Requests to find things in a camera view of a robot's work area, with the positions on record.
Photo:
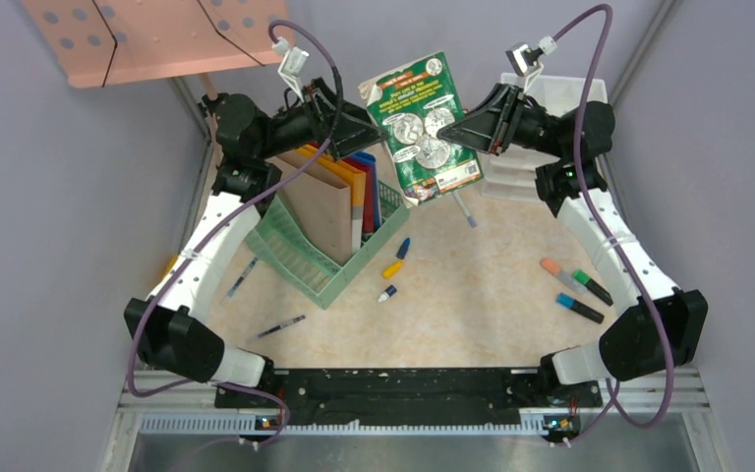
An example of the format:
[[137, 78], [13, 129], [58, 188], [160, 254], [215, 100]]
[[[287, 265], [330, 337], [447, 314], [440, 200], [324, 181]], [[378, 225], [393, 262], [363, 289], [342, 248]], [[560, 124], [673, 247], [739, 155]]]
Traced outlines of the green children's book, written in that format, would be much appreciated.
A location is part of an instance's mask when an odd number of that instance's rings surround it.
[[475, 150], [437, 136], [465, 116], [442, 51], [366, 80], [358, 91], [373, 123], [386, 132], [382, 147], [409, 207], [482, 180]]

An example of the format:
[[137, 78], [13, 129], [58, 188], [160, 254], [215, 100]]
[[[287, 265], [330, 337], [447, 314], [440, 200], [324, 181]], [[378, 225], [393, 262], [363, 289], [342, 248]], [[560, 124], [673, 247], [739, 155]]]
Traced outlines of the beige pressure file folder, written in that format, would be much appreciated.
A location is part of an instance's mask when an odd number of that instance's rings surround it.
[[305, 237], [340, 266], [352, 257], [351, 199], [345, 183], [327, 184], [308, 169], [298, 173], [310, 158], [292, 150], [268, 160], [288, 180], [277, 191]]

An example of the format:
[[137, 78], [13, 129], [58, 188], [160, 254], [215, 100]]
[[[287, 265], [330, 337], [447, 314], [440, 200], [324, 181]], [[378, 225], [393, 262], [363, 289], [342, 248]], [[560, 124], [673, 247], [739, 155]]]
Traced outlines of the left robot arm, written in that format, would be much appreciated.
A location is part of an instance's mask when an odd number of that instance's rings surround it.
[[131, 299], [124, 310], [132, 336], [129, 383], [142, 361], [184, 383], [237, 384], [253, 406], [274, 397], [270, 360], [230, 345], [207, 325], [227, 264], [261, 222], [275, 193], [295, 178], [283, 176], [270, 159], [308, 144], [319, 145], [319, 154], [347, 157], [386, 138], [365, 109], [346, 100], [340, 77], [331, 84], [313, 79], [296, 95], [297, 102], [274, 115], [241, 93], [203, 98], [223, 157], [187, 245], [146, 298]]

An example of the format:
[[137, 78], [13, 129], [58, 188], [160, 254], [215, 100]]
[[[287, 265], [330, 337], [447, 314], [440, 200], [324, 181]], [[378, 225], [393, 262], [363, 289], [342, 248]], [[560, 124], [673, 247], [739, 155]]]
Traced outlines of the blue plastic folder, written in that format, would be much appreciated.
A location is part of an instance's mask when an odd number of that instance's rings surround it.
[[367, 201], [367, 204], [368, 204], [367, 216], [371, 216], [372, 221], [366, 225], [366, 229], [367, 229], [368, 234], [373, 234], [381, 226], [380, 200], [379, 200], [379, 187], [378, 187], [378, 174], [377, 174], [376, 159], [371, 154], [364, 151], [359, 151], [359, 152], [354, 153], [353, 159], [356, 162], [361, 163], [368, 167], [367, 192], [369, 193], [369, 197]]

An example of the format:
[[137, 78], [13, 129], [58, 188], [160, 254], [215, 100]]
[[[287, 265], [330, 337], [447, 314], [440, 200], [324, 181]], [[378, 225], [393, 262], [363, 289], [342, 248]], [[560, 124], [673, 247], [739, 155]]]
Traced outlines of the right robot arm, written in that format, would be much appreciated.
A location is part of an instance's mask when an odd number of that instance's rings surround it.
[[515, 85], [495, 85], [482, 104], [436, 134], [490, 154], [519, 146], [555, 158], [536, 171], [538, 196], [590, 256], [617, 319], [598, 340], [542, 358], [537, 391], [550, 405], [564, 404], [577, 384], [634, 380], [664, 370], [667, 360], [690, 363], [709, 309], [700, 291], [681, 289], [657, 267], [617, 212], [595, 164], [612, 146], [612, 107], [588, 101], [580, 110], [580, 168], [573, 153], [577, 112], [554, 116]]

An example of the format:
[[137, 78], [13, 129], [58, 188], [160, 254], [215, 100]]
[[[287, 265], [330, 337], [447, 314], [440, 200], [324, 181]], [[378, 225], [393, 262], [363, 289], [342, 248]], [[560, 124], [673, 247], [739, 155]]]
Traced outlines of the clear plastic drawer unit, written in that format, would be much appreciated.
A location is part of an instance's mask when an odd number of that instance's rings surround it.
[[[527, 88], [550, 115], [562, 116], [578, 105], [585, 80], [564, 76], [540, 75]], [[480, 194], [486, 198], [511, 201], [539, 201], [536, 169], [556, 163], [557, 158], [535, 150], [511, 146], [501, 155], [481, 156], [484, 179]]]

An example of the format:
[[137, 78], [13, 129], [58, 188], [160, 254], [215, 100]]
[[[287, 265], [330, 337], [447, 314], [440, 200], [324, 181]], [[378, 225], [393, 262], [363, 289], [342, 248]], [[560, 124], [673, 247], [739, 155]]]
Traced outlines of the red translucent file folder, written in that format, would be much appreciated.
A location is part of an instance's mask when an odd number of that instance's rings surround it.
[[367, 238], [367, 237], [370, 237], [372, 235], [372, 234], [368, 234], [367, 233], [367, 229], [366, 229], [366, 225], [372, 221], [372, 217], [371, 216], [367, 216], [367, 207], [368, 207], [367, 201], [368, 201], [368, 197], [369, 197], [369, 193], [367, 192], [367, 183], [368, 183], [367, 170], [368, 170], [368, 167], [365, 166], [365, 165], [363, 165], [363, 164], [361, 164], [361, 163], [356, 162], [353, 159], [353, 155], [344, 158], [344, 161], [346, 163], [352, 165], [356, 169], [360, 170], [364, 174], [364, 176], [365, 176], [363, 233], [365, 234], [364, 238]]

